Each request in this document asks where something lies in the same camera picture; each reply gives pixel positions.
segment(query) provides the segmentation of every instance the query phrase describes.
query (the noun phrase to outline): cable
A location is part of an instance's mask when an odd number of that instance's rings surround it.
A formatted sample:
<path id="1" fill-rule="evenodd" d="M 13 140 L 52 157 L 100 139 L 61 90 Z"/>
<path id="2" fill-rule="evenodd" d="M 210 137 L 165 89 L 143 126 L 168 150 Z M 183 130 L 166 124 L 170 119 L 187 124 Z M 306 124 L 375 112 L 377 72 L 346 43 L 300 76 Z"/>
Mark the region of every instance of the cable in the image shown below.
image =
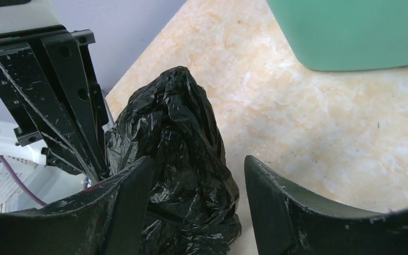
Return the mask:
<path id="1" fill-rule="evenodd" d="M 19 177 L 16 175 L 15 171 L 13 170 L 12 166 L 8 163 L 8 161 L 4 158 L 4 156 L 0 155 L 0 162 L 4 165 L 5 169 L 7 169 L 8 173 L 10 176 L 13 178 L 13 180 L 18 184 L 18 186 L 31 198 L 33 199 L 37 204 L 45 207 L 47 204 L 43 202 L 41 199 L 39 199 L 35 194 L 33 194 L 25 185 L 24 183 L 19 179 Z"/>

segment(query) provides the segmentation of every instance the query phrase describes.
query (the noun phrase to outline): gray floor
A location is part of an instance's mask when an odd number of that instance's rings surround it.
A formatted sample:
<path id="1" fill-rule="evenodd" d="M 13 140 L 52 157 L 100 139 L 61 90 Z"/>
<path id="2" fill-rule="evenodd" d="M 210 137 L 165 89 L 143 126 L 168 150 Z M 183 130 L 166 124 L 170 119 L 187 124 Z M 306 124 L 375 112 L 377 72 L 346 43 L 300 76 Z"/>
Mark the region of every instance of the gray floor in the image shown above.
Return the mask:
<path id="1" fill-rule="evenodd" d="M 109 92 L 185 0 L 53 0 L 70 31 L 91 29 L 90 54 L 102 89 Z M 0 102 L 0 120 L 13 121 Z"/>

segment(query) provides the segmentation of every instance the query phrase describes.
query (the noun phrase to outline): table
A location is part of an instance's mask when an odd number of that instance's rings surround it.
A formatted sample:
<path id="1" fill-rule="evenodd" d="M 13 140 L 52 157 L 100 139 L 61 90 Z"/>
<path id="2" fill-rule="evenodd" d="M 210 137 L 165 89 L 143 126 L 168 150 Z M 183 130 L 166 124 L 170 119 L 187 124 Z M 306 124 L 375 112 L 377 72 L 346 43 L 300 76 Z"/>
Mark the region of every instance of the table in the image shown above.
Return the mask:
<path id="1" fill-rule="evenodd" d="M 408 207 L 408 67 L 313 71 L 296 60 L 265 0 L 188 0 L 107 96 L 113 116 L 178 65 L 206 89 L 240 188 L 243 235 L 232 255 L 257 254 L 246 155 L 350 206 Z"/>

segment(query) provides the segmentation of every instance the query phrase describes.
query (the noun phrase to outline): purple cable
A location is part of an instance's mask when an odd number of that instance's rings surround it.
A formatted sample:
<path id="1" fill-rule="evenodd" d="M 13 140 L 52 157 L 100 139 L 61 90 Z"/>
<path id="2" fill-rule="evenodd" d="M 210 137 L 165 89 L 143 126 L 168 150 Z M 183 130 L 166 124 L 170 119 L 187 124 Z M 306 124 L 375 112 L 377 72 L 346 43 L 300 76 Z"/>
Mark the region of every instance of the purple cable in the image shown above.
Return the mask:
<path id="1" fill-rule="evenodd" d="M 4 165 L 5 169 L 7 169 L 8 173 L 10 176 L 13 178 L 13 180 L 18 184 L 18 186 L 31 198 L 33 199 L 37 204 L 41 206 L 47 206 L 45 202 L 43 202 L 41 199 L 39 199 L 35 194 L 33 194 L 25 185 L 22 183 L 22 181 L 19 179 L 19 177 L 16 175 L 15 171 L 13 170 L 12 166 L 8 163 L 8 161 L 0 155 L 0 161 Z"/>

